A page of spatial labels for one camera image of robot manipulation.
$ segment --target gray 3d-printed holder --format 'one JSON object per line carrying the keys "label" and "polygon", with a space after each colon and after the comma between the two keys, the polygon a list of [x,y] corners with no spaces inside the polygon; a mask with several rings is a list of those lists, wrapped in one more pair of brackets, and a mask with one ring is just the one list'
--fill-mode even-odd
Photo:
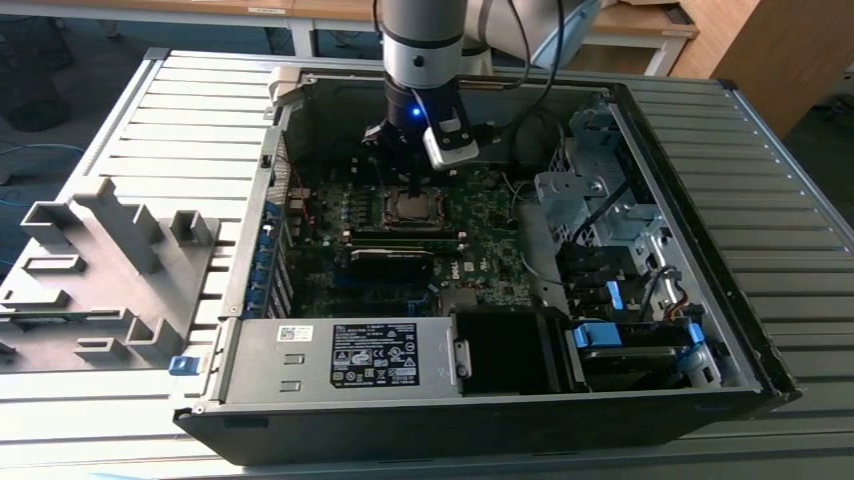
{"label": "gray 3d-printed holder", "polygon": [[[0,291],[0,341],[17,352],[0,373],[160,367],[188,337],[219,220],[195,211],[155,219],[144,205],[119,203],[108,178],[83,180],[79,205],[41,203],[28,214],[40,245]],[[114,342],[80,355],[77,340],[101,337]]]}

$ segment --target barcode sticker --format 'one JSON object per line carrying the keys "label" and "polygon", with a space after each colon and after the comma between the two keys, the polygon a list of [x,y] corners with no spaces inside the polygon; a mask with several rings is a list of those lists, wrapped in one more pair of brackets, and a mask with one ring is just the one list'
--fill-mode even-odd
{"label": "barcode sticker", "polygon": [[250,13],[263,13],[267,15],[284,15],[284,8],[258,8],[250,7],[247,8]]}

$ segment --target wooden desk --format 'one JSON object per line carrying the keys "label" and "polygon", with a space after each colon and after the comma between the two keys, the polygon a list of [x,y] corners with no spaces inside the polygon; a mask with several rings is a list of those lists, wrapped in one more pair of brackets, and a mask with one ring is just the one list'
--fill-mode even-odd
{"label": "wooden desk", "polygon": [[682,0],[703,29],[674,75],[735,82],[778,137],[854,61],[851,0]]}
{"label": "wooden desk", "polygon": [[[105,20],[200,23],[288,28],[296,56],[316,55],[316,30],[374,30],[372,0],[0,0],[0,13]],[[659,7],[606,8],[585,39],[587,45],[655,51],[647,75],[667,75],[686,41],[699,30],[674,24]]]}

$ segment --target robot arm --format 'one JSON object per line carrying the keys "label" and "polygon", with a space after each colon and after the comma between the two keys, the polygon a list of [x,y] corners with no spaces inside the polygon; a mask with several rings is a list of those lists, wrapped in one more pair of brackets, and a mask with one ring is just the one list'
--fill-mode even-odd
{"label": "robot arm", "polygon": [[[384,0],[383,64],[387,118],[368,130],[386,137],[395,156],[416,170],[426,156],[435,170],[455,167],[479,154],[478,138],[459,96],[463,37],[526,58],[511,0]],[[599,0],[561,0],[565,6],[562,58],[573,58],[599,10]],[[515,0],[531,48],[531,63],[553,68],[561,41],[557,0]]]}

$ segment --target floor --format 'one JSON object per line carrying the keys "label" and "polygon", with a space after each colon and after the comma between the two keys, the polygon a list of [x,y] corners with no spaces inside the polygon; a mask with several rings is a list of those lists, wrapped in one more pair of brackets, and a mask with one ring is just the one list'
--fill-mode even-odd
{"label": "floor", "polygon": [[[210,50],[235,53],[271,53],[271,41],[264,29],[207,25],[170,25],[120,22],[122,36],[110,40],[93,20],[67,20],[64,36],[75,64],[53,75],[63,98],[72,106],[72,119],[41,133],[20,133],[0,120],[0,150],[4,143],[65,143],[85,147],[150,47],[180,50]],[[319,38],[322,54],[350,58],[379,58],[376,38],[364,33],[335,37],[323,33]],[[275,32],[276,53],[291,54],[287,31]],[[822,120],[821,112],[810,112],[786,139],[786,145],[815,179],[825,194],[849,222],[854,222],[854,195],[849,179],[854,163],[854,115]],[[13,174],[0,186],[0,200],[29,204],[53,199],[76,164],[73,152],[16,152],[0,157],[3,168]],[[8,270],[27,242],[17,224],[27,208],[0,203],[0,276]]]}

